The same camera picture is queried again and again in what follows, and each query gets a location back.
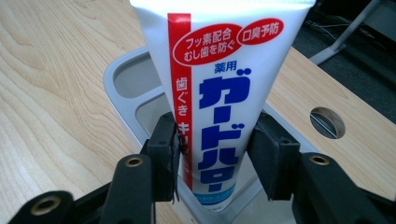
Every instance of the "red oval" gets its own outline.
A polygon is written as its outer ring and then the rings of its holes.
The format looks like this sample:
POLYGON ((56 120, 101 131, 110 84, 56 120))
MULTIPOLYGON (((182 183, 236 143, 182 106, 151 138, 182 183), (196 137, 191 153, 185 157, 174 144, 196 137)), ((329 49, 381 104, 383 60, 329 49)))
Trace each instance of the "red oval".
POLYGON ((239 32, 238 42, 241 45, 262 44, 277 37, 283 26, 283 21, 276 18, 254 21, 239 32))
POLYGON ((213 63, 236 52, 241 26, 222 23, 206 26, 183 36, 175 45, 173 56, 183 65, 213 63))

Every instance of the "vertical red stripe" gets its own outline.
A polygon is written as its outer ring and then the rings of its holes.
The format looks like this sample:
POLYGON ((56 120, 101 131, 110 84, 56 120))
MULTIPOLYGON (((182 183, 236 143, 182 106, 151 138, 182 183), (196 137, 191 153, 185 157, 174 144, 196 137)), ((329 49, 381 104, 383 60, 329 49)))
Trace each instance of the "vertical red stripe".
POLYGON ((188 130, 183 135, 183 139, 187 140, 185 144, 186 153, 184 154, 183 178, 187 186, 192 189, 192 89, 191 89, 191 68, 179 64, 174 56, 173 49, 177 41, 185 34, 191 31, 191 14, 168 14, 168 33, 169 33, 169 56, 171 65, 172 93, 174 99, 174 110, 177 125, 188 125, 188 130), (187 79, 187 88, 180 90, 177 87, 177 81, 182 78, 187 79), (179 107, 185 106, 187 113, 179 113, 179 107))

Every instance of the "dark floor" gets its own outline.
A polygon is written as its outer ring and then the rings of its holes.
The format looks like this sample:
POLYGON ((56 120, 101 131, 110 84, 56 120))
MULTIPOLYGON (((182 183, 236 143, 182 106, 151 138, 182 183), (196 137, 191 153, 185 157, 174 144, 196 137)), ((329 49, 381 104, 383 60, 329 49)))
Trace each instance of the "dark floor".
MULTIPOLYGON (((342 18, 310 12, 293 46, 310 58, 329 47, 333 37, 337 38, 347 28, 346 24, 342 18)), ((378 39, 363 24, 347 40, 345 49, 319 67, 396 123, 396 53, 393 45, 378 39)))

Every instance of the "toothpaste tube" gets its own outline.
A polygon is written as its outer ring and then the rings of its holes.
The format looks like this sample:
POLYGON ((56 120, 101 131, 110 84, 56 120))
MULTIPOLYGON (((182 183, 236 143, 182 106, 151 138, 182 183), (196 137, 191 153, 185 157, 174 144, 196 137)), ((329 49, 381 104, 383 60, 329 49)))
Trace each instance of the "toothpaste tube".
POLYGON ((184 143, 183 179, 218 212, 314 0, 131 0, 184 143))

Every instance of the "wood grain surface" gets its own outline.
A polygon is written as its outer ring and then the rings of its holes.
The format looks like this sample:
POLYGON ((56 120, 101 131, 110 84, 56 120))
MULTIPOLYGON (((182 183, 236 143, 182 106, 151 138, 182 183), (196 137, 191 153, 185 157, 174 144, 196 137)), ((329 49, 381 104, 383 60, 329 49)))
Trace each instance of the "wood grain surface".
MULTIPOLYGON (((103 86, 106 67, 145 45, 127 0, 0 0, 0 223, 36 195, 75 198, 109 182, 131 144, 103 86)), ((361 187, 396 195, 396 127, 295 49, 268 104, 361 187), (346 124, 331 140, 309 112, 329 107, 346 124)), ((169 203, 159 223, 180 223, 169 203)))

